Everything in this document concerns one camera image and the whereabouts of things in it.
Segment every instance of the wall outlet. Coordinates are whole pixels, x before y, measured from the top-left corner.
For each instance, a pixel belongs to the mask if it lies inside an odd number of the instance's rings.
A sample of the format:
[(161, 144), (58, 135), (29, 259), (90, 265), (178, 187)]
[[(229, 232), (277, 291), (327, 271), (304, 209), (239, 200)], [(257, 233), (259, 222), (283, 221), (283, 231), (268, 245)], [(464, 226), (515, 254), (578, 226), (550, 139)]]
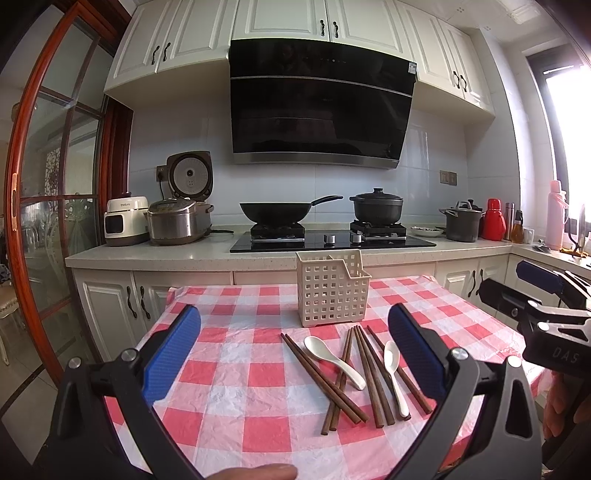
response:
[(454, 171), (439, 170), (439, 183), (457, 186), (457, 173)]
[(156, 167), (156, 181), (168, 180), (168, 168), (166, 165), (158, 165)]

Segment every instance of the stainless steel trim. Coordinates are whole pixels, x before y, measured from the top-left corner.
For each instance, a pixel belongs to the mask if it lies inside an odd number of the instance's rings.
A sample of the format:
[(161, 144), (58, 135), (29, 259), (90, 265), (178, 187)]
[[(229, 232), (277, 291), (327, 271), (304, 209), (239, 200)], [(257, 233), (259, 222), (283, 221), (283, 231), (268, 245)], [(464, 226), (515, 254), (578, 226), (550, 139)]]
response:
[(346, 83), (348, 85), (356, 85), (359, 87), (368, 87), (368, 88), (373, 88), (375, 90), (382, 90), (383, 92), (389, 92), (389, 93), (397, 93), (399, 95), (408, 97), (408, 98), (412, 98), (412, 95), (409, 95), (407, 93), (402, 93), (399, 92), (397, 90), (391, 90), (388, 88), (384, 88), (384, 87), (377, 87), (375, 85), (368, 85), (367, 83), (358, 83), (358, 82), (349, 82), (347, 80), (337, 80), (337, 79), (328, 79), (328, 78), (322, 78), (322, 77), (300, 77), (297, 75), (253, 75), (253, 76), (247, 76), (247, 77), (230, 77), (230, 80), (246, 80), (246, 79), (301, 79), (301, 80), (325, 80), (327, 82), (336, 82), (336, 83)]
[(400, 160), (394, 158), (363, 157), (341, 153), (318, 152), (244, 152), (234, 153), (234, 162), (240, 165), (251, 163), (316, 163), (356, 167), (396, 168)]

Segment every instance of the black range hood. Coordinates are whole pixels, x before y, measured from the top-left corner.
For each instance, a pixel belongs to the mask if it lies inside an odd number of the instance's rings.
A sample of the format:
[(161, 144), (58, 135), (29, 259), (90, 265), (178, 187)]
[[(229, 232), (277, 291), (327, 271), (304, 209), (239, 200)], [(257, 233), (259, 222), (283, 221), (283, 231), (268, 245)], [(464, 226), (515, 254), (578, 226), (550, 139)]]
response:
[(287, 38), (233, 40), (229, 58), (236, 163), (398, 165), (415, 63)]

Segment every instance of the table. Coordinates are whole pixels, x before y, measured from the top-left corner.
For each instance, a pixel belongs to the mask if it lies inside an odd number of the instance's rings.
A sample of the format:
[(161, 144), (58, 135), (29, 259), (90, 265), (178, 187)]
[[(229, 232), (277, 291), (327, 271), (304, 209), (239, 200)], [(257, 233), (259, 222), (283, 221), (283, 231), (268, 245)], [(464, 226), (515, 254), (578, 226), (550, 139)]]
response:
[[(487, 313), (439, 286), (433, 277), (404, 277), (371, 282), (362, 326), (385, 342), (391, 305), (403, 302), (417, 322), (435, 330), (449, 347), (462, 346), (474, 358), (502, 362), (521, 356), (523, 337)], [(167, 308), (146, 337), (165, 329), (185, 304), (198, 307), (202, 331), (165, 399), (154, 409), (180, 449), (205, 476), (233, 466), (293, 463), (299, 479), (371, 480), (383, 478), (400, 460), (426, 415), (400, 381), (412, 419), (376, 429), (367, 389), (346, 393), (370, 416), (354, 426), (341, 415), (337, 432), (321, 436), (328, 400), (280, 338), (288, 333), (303, 345), (313, 334), (340, 355), (353, 324), (302, 328), (297, 287), (230, 286), (171, 289)], [(363, 372), (357, 346), (353, 366)], [(412, 377), (404, 359), (401, 365)], [(321, 362), (332, 378), (336, 371)], [(534, 395), (550, 385), (544, 368), (524, 362)], [(114, 399), (109, 412), (130, 461), (148, 469), (124, 425)], [(467, 444), (480, 408), (470, 406), (449, 458)]]

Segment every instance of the spoon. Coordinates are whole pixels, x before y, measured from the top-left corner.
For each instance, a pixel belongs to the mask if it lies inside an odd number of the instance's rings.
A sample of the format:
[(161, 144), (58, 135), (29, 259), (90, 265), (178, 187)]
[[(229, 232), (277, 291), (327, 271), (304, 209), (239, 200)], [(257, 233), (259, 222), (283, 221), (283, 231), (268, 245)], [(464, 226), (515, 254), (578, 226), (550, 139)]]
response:
[(318, 360), (326, 360), (339, 367), (345, 375), (349, 377), (351, 383), (357, 390), (363, 390), (365, 388), (365, 379), (358, 373), (358, 371), (335, 356), (321, 339), (313, 336), (306, 337), (304, 345)]
[(408, 411), (408, 404), (404, 399), (404, 395), (402, 394), (402, 390), (400, 390), (400, 385), (396, 381), (396, 377), (394, 376), (394, 372), (398, 368), (400, 364), (400, 350), (396, 346), (393, 340), (389, 340), (386, 342), (384, 347), (384, 366), (390, 377), (392, 378), (392, 384), (394, 385), (394, 395), (396, 396), (396, 403), (398, 404), (398, 409), (400, 411), (400, 416), (407, 420), (410, 417), (410, 412)]

